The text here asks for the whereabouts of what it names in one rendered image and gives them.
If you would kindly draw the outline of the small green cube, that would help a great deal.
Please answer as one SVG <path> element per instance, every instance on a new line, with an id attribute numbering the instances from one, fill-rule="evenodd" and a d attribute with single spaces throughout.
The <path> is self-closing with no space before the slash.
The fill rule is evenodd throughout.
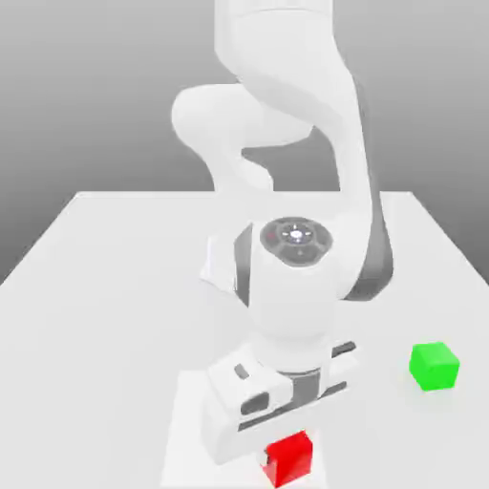
<path id="1" fill-rule="evenodd" d="M 443 342 L 413 345 L 409 372 L 423 392 L 454 388 L 460 361 Z"/>

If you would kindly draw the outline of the small red cube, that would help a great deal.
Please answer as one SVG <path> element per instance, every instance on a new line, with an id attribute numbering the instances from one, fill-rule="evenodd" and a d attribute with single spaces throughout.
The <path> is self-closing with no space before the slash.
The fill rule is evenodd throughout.
<path id="1" fill-rule="evenodd" d="M 269 444 L 262 469 L 275 489 L 310 473 L 313 444 L 305 431 Z"/>

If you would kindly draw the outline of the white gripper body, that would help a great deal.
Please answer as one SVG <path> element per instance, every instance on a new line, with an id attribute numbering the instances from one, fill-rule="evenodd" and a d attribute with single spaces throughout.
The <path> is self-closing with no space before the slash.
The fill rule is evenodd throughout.
<path id="1" fill-rule="evenodd" d="M 210 385 L 201 414 L 201 440 L 216 464 L 264 450 L 268 445 L 301 431 L 313 430 L 324 419 L 330 401 L 345 392 L 346 380 L 328 387 L 317 399 L 300 407 L 284 406 L 249 420 L 233 420 Z"/>

